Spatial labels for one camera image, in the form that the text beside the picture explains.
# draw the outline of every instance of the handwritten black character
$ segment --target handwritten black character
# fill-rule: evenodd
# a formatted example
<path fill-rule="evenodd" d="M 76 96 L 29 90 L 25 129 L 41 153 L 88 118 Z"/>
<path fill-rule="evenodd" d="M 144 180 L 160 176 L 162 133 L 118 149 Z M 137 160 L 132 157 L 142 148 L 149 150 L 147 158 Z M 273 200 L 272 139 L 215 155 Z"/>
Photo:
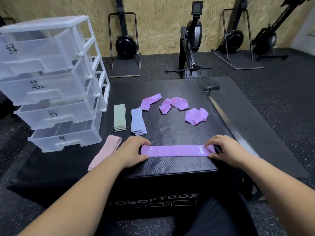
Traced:
<path fill-rule="evenodd" d="M 38 84 L 38 80 L 32 80 L 31 82 L 29 83 L 32 83 L 32 89 L 42 89 L 42 88 L 46 88 L 44 87 L 43 85 L 39 85 Z"/>
<path fill-rule="evenodd" d="M 13 54 L 13 53 L 17 54 L 18 50 L 14 47 L 13 43 L 6 45 L 6 47 L 7 47 L 7 50 L 10 52 L 10 54 Z"/>
<path fill-rule="evenodd" d="M 66 141 L 65 136 L 60 136 L 59 139 L 61 139 L 63 142 Z"/>
<path fill-rule="evenodd" d="M 49 111 L 49 115 L 53 118 L 53 116 L 57 116 L 57 113 L 55 111 Z"/>

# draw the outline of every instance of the person's left arm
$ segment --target person's left arm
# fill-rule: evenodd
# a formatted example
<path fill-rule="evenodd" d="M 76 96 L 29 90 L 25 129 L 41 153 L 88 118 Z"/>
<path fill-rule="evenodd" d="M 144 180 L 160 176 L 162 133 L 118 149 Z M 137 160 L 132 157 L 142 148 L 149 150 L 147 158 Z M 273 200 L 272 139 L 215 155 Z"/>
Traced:
<path fill-rule="evenodd" d="M 141 145 L 151 143 L 141 136 L 129 137 L 113 155 L 86 174 L 18 236 L 94 235 L 121 170 L 149 158 L 138 154 Z"/>

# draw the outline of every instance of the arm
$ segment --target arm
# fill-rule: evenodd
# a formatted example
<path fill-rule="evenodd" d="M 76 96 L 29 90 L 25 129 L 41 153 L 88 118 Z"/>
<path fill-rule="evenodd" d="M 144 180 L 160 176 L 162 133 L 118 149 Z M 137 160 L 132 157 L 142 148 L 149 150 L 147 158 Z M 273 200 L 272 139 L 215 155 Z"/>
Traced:
<path fill-rule="evenodd" d="M 120 171 L 149 158 L 138 154 L 141 145 L 151 143 L 141 136 L 129 137 L 113 155 L 72 186 L 19 236 L 94 235 Z"/>
<path fill-rule="evenodd" d="M 290 236 L 315 235 L 315 191 L 265 160 L 249 154 L 237 141 L 216 135 L 205 146 L 220 145 L 222 160 L 244 170 L 256 183 Z"/>

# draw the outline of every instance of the plastic drawer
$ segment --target plastic drawer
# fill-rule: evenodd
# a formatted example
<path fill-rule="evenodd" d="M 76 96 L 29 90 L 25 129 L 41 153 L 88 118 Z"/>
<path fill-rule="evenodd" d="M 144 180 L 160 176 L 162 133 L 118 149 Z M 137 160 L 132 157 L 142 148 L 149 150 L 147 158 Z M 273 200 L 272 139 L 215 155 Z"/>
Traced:
<path fill-rule="evenodd" d="M 96 102 L 99 96 L 91 79 L 87 83 L 84 98 L 70 100 L 47 99 L 36 104 L 23 105 L 14 111 L 32 130 L 53 127 L 57 123 L 74 123 L 95 118 Z"/>
<path fill-rule="evenodd" d="M 0 76 L 73 68 L 79 49 L 70 29 L 4 33 L 0 36 Z"/>
<path fill-rule="evenodd" d="M 52 73 L 27 73 L 0 79 L 0 90 L 15 106 L 39 103 L 50 98 L 74 98 L 85 94 L 89 75 L 84 59 L 75 61 L 72 69 Z"/>
<path fill-rule="evenodd" d="M 56 124 L 53 128 L 36 130 L 29 141 L 33 142 L 42 152 L 61 151 L 65 146 L 80 144 L 83 146 L 101 142 L 100 122 L 102 112 L 97 111 L 93 120 L 73 123 Z"/>

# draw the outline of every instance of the crumpled purple resistance band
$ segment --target crumpled purple resistance band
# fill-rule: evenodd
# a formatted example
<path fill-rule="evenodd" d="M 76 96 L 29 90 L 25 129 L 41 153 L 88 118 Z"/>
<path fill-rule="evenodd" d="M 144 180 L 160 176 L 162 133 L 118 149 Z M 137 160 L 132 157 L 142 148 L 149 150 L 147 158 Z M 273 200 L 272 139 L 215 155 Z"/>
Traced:
<path fill-rule="evenodd" d="M 148 156 L 207 156 L 215 153 L 213 145 L 146 146 L 142 145 L 141 155 Z"/>
<path fill-rule="evenodd" d="M 160 93 L 158 93 L 152 97 L 145 98 L 142 100 L 141 106 L 139 108 L 141 108 L 142 110 L 145 110 L 145 111 L 149 111 L 150 104 L 159 101 L 161 98 L 162 98 L 162 95 Z"/>
<path fill-rule="evenodd" d="M 191 110 L 188 110 L 185 114 L 185 121 L 197 125 L 201 121 L 206 121 L 209 113 L 204 108 L 200 108 L 197 110 L 196 108 L 193 108 Z"/>
<path fill-rule="evenodd" d="M 188 103 L 186 99 L 174 97 L 174 98 L 167 98 L 162 103 L 162 106 L 159 106 L 162 114 L 167 114 L 168 111 L 172 108 L 172 106 L 177 107 L 179 110 L 188 109 Z"/>

